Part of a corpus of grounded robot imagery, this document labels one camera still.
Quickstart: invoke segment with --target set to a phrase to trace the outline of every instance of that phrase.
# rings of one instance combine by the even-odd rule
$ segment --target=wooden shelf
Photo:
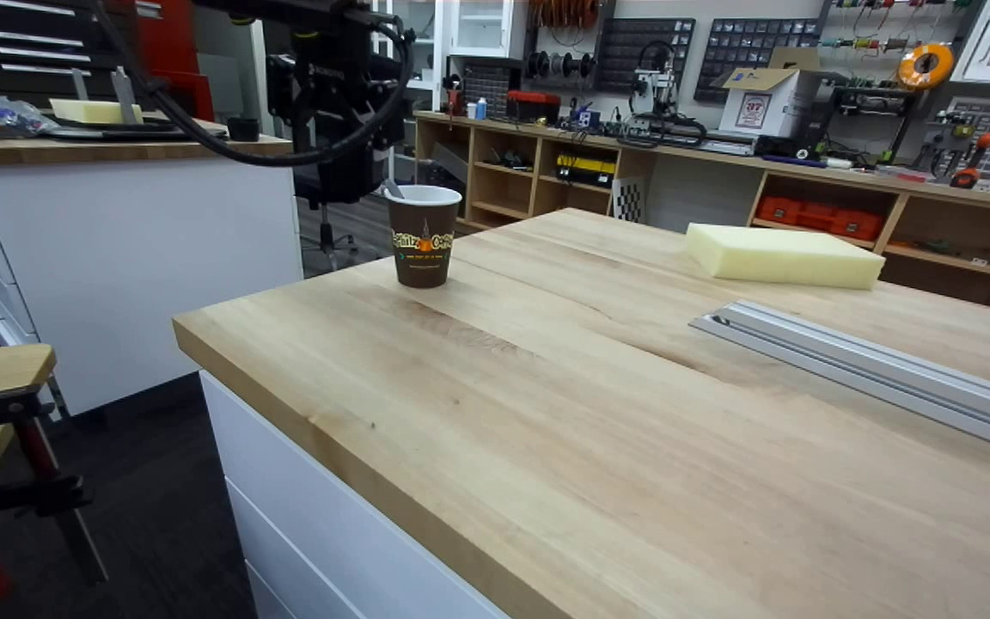
[[[882,254],[990,274],[990,265],[975,265],[969,258],[934,254],[934,250],[920,250],[920,249],[908,249],[908,245],[885,245]]]
[[[570,179],[555,179],[555,175],[540,175],[540,179],[551,184],[570,184],[570,189],[609,197],[609,184],[587,184],[587,181],[570,181]]]
[[[513,221],[527,221],[528,218],[521,210],[513,210],[513,206],[501,206],[501,203],[485,203],[485,201],[474,201],[472,206],[474,210],[488,210],[488,213],[501,213],[501,218],[513,218]]]
[[[516,179],[532,179],[532,172],[527,172],[527,167],[506,167],[506,166],[490,166],[490,162],[474,162],[474,167],[516,175]]]
[[[759,218],[752,218],[749,221],[752,228],[775,228],[775,229],[812,229],[812,228],[789,228],[789,223],[779,223],[779,221],[759,221]],[[844,245],[854,245],[854,249],[866,249],[866,250],[874,250],[875,245],[874,241],[859,241],[859,238],[843,238]]]

